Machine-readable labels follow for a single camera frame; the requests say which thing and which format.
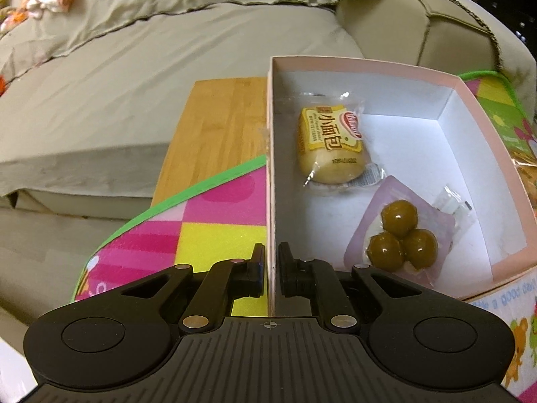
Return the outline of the brown quail eggs pouch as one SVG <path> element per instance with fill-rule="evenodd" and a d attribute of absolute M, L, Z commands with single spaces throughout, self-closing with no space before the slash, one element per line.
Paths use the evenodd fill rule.
<path fill-rule="evenodd" d="M 433 286 L 450 252 L 454 216 L 433 207 L 393 176 L 373 195 L 344 253 L 347 268 L 368 264 Z"/>

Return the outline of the orange toy on bed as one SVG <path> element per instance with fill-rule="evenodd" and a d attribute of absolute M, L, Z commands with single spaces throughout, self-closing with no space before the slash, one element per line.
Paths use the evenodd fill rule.
<path fill-rule="evenodd" d="M 0 0 L 0 34 L 5 36 L 18 25 L 27 20 L 27 10 L 24 5 L 12 5 L 11 0 Z"/>

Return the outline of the pink cardboard box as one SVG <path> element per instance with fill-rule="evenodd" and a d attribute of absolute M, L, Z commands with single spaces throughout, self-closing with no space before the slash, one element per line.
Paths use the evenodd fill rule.
<path fill-rule="evenodd" d="M 455 242 L 436 281 L 471 299 L 536 264 L 536 220 L 514 162 L 467 86 L 407 64 L 326 56 L 275 56 L 267 80 L 267 265 L 277 276 L 281 242 L 298 258 L 344 265 L 371 188 L 319 195 L 304 186 L 295 153 L 299 111 L 313 95 L 353 94 L 365 103 L 360 129 L 389 176 L 432 201 L 452 186 L 474 222 Z"/>

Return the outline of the bamboo wooden board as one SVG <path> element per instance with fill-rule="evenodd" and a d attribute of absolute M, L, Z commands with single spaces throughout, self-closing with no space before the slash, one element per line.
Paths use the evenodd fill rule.
<path fill-rule="evenodd" d="M 151 205 L 264 155 L 266 124 L 265 77 L 194 83 L 168 146 Z"/>

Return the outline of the wrapped round bread bun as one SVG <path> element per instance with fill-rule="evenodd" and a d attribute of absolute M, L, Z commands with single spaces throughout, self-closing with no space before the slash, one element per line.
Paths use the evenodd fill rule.
<path fill-rule="evenodd" d="M 537 208 L 537 165 L 534 155 L 527 155 L 519 150 L 512 150 L 510 157 L 523 182 L 523 186 L 532 205 L 533 212 Z"/>

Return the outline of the colourful cartoon play mat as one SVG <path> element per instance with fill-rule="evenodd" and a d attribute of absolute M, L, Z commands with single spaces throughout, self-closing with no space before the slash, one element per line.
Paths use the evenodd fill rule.
<path fill-rule="evenodd" d="M 476 97 L 508 151 L 532 155 L 531 126 L 509 80 L 474 71 L 461 80 Z M 257 156 L 152 206 L 120 227 L 88 260 L 75 301 L 88 299 L 186 261 L 207 270 L 218 258 L 244 257 L 267 236 L 266 159 Z M 475 300 L 514 326 L 521 364 L 505 381 L 523 402 L 536 400 L 536 272 Z"/>

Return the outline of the small bread yellow packet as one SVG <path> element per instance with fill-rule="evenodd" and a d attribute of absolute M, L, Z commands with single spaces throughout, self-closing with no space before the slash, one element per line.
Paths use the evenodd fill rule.
<path fill-rule="evenodd" d="M 386 177 L 371 157 L 362 129 L 365 101 L 352 92 L 300 92 L 296 108 L 296 153 L 303 186 L 341 193 L 377 186 Z"/>

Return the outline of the clear wrapped snack bar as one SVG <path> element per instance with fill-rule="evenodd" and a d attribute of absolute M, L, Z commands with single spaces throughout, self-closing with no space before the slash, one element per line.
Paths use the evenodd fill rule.
<path fill-rule="evenodd" d="M 442 188 L 432 206 L 444 214 L 453 216 L 457 224 L 465 221 L 473 212 L 471 204 L 449 186 Z"/>

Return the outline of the olive green pillow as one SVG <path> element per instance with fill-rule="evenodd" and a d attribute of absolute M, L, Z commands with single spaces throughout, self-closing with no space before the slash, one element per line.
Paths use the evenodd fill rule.
<path fill-rule="evenodd" d="M 456 75 L 500 65 L 491 29 L 455 0 L 341 0 L 336 15 L 369 59 Z"/>

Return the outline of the olive green bed sheet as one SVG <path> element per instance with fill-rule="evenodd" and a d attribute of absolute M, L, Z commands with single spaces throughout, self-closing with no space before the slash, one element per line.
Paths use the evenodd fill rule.
<path fill-rule="evenodd" d="M 3 37 L 1 338 L 67 303 L 97 245 L 145 210 L 189 91 L 263 77 L 274 55 L 365 57 L 341 0 L 76 0 Z M 497 68 L 527 112 L 536 63 L 490 9 Z"/>

